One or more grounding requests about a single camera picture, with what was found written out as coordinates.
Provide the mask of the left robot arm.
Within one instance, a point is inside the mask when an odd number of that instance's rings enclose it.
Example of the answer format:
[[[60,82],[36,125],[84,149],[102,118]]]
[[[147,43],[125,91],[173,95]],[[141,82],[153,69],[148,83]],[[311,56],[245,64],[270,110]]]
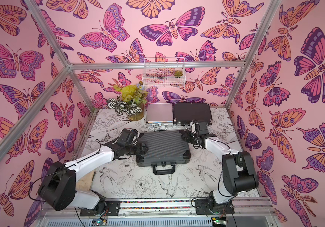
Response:
[[[117,138],[100,143],[100,147],[89,155],[64,164],[55,162],[42,178],[38,196],[56,211],[74,207],[87,209],[96,216],[104,214],[106,199],[95,191],[78,191],[76,184],[103,164],[123,156],[146,154],[148,146],[139,141],[142,137],[143,134],[135,129],[123,129]]]

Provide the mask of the small silver poker case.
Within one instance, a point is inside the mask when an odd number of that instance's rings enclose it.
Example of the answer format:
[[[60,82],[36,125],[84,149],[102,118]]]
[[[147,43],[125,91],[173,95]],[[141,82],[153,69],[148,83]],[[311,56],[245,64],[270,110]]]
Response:
[[[152,103],[147,106],[146,123],[153,131],[166,131],[173,126],[173,105],[170,103]]]

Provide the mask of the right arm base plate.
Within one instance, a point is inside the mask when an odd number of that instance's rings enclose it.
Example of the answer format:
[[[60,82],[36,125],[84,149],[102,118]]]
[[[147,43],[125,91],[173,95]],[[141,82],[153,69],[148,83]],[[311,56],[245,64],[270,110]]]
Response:
[[[192,199],[191,205],[197,215],[235,214],[232,202],[217,204],[209,199]]]

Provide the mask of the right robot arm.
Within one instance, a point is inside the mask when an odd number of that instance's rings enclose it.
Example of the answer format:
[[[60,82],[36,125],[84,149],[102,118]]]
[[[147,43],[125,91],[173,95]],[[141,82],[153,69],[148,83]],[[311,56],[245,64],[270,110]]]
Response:
[[[256,189],[259,180],[253,158],[247,151],[239,151],[210,133],[206,122],[191,122],[190,130],[180,130],[181,138],[195,147],[203,148],[221,158],[222,169],[217,189],[208,196],[210,205],[226,205],[240,192]]]

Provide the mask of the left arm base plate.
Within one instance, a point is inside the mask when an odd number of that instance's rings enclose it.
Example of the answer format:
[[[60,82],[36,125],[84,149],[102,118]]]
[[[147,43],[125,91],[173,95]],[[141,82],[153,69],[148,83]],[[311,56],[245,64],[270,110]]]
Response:
[[[120,211],[121,201],[105,201],[97,205],[93,210],[86,208],[81,209],[81,217],[100,217],[100,216],[118,216]]]

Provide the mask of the large black poker case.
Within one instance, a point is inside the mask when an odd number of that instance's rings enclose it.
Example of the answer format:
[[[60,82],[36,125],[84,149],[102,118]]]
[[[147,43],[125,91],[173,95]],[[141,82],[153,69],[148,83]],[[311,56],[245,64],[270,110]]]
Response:
[[[140,134],[140,151],[136,154],[139,167],[152,167],[156,176],[172,175],[176,166],[188,164],[191,151],[179,131],[157,131]]]

